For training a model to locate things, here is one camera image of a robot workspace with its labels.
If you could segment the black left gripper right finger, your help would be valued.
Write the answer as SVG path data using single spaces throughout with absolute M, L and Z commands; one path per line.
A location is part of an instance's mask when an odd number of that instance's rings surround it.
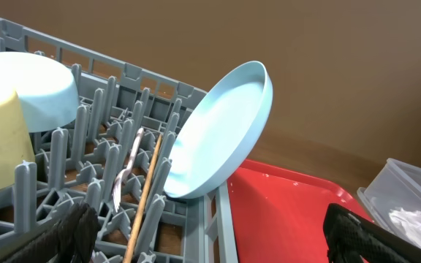
M 421 263 L 421 248 L 330 203 L 323 222 L 329 263 Z

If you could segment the light blue bowl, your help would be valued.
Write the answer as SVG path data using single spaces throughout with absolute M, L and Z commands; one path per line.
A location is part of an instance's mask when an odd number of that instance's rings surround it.
M 80 105 L 74 76 L 63 64 L 33 53 L 0 52 L 0 104 L 14 95 L 31 133 L 71 123 Z

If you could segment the wooden chopstick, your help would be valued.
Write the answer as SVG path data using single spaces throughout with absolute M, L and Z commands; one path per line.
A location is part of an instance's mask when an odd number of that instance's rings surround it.
M 123 263 L 130 263 L 133 259 L 133 255 L 134 255 L 134 247 L 136 245 L 137 242 L 137 237 L 139 235 L 140 232 L 140 226 L 141 226 L 141 222 L 143 219 L 143 214 L 144 214 L 144 210 L 145 210 L 145 205 L 146 205 L 146 201 L 148 198 L 148 193 L 150 191 L 151 188 L 151 181 L 153 179 L 153 173 L 156 167 L 156 162 L 158 159 L 158 155 L 159 155 L 159 149 L 161 147 L 161 143 L 162 143 L 162 135 L 159 135 L 159 138 L 156 142 L 155 148 L 154 148 L 154 152 L 152 155 L 152 159 L 150 162 L 150 166 L 148 169 L 148 173 L 145 177 L 145 184 L 143 186 L 143 191 L 142 191 L 142 195 L 140 197 L 140 201 L 137 207 L 137 212 L 134 218 L 134 222 L 132 224 L 132 230 L 130 233 L 130 238 L 126 247 L 126 252 L 124 254 L 124 259 L 123 259 Z

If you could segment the white plastic fork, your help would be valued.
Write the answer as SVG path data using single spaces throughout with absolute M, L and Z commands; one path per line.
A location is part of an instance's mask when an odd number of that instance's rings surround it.
M 117 213 L 120 207 L 121 202 L 121 185 L 123 181 L 131 174 L 134 161 L 137 156 L 137 152 L 140 148 L 141 140 L 144 136 L 144 128 L 139 128 L 136 136 L 134 138 L 134 142 L 132 144 L 132 148 L 129 154 L 129 159 L 126 164 L 126 167 L 122 169 L 116 176 L 113 189 L 112 189 L 112 198 L 113 198 L 113 205 L 114 205 L 114 211 Z

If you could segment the light blue plate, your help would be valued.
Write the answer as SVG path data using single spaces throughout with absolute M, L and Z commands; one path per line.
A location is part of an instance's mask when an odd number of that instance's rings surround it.
M 175 139 L 166 195 L 193 199 L 218 188 L 252 151 L 272 102 L 273 84 L 260 61 L 241 64 L 220 79 Z

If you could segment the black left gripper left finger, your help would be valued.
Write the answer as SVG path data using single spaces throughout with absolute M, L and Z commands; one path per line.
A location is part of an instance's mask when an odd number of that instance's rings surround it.
M 98 231 L 95 209 L 76 203 L 59 220 L 23 235 L 0 262 L 90 262 Z

